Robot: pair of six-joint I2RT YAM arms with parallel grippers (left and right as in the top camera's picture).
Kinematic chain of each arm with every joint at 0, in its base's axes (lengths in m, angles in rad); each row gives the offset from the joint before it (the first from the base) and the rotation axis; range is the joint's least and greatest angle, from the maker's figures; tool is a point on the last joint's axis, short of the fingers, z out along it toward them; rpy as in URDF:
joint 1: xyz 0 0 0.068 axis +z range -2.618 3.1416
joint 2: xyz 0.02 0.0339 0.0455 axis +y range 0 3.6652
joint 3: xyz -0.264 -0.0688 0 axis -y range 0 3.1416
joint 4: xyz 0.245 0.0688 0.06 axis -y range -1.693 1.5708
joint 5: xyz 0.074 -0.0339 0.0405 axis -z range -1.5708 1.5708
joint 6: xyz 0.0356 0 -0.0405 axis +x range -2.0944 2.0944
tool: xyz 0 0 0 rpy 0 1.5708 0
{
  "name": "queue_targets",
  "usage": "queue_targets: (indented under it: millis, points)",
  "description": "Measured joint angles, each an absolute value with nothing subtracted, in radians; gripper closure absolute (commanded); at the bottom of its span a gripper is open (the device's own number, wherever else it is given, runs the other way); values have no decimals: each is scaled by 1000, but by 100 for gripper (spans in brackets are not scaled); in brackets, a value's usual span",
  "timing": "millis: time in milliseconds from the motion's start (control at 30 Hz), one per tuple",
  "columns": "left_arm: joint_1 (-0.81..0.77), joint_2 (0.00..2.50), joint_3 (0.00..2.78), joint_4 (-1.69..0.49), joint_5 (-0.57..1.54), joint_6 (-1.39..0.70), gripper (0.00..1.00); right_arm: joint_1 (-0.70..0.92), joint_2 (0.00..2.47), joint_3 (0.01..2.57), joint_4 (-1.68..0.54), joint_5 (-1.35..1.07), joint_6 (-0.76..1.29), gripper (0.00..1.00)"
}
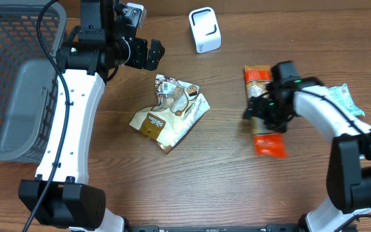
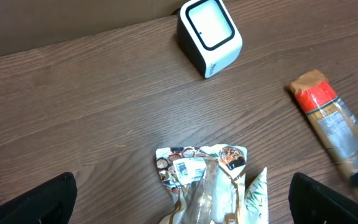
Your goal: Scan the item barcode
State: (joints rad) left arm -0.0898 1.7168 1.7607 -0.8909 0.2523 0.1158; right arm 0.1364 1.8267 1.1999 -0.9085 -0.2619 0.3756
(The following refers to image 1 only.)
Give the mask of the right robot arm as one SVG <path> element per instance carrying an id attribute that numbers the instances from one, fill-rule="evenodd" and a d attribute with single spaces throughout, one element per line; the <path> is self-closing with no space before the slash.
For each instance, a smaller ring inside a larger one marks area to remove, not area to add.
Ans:
<path id="1" fill-rule="evenodd" d="M 292 61 L 244 68 L 258 155 L 284 158 L 283 134 L 296 118 L 307 119 L 330 143 L 327 198 L 295 224 L 269 224 L 266 231 L 355 231 L 371 218 L 371 125 L 343 106 L 316 77 L 301 77 Z"/>

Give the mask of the white brown snack pouch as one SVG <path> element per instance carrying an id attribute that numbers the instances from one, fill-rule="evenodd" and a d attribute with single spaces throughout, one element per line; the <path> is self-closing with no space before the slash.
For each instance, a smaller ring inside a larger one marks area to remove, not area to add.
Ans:
<path id="1" fill-rule="evenodd" d="M 129 125 L 169 153 L 210 109 L 199 89 L 190 82 L 157 74 L 158 104 L 136 112 Z"/>

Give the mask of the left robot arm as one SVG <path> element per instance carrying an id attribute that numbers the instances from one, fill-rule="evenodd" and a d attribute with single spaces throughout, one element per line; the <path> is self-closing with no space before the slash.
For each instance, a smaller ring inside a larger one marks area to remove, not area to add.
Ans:
<path id="1" fill-rule="evenodd" d="M 105 86 L 120 66 L 153 71 L 161 42 L 136 36 L 144 6 L 82 1 L 81 22 L 48 60 L 58 89 L 47 147 L 32 180 L 18 195 L 30 220 L 72 231 L 127 231 L 128 221 L 106 207 L 105 192 L 88 184 L 88 150 Z"/>

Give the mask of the teal wipes packet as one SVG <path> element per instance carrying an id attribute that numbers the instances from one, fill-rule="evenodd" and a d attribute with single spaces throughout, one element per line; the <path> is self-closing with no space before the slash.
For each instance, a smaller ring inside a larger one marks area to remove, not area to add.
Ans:
<path id="1" fill-rule="evenodd" d="M 328 92 L 342 107 L 344 107 L 344 109 L 347 110 L 347 112 L 353 116 L 365 116 L 364 111 L 355 105 L 346 83 L 343 83 L 341 86 L 333 86 L 328 89 Z"/>

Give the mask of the orange biscuit package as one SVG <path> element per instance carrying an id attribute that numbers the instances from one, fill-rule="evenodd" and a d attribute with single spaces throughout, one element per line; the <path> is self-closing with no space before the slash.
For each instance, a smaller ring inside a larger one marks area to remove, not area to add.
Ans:
<path id="1" fill-rule="evenodd" d="M 272 81 L 270 69 L 271 67 L 268 65 L 244 66 L 248 101 L 251 100 L 251 97 L 258 97 L 266 92 L 266 84 Z M 270 156 L 281 159 L 287 157 L 281 133 L 268 130 L 264 120 L 253 116 L 250 110 L 245 112 L 244 117 L 251 122 L 254 151 L 258 156 Z"/>

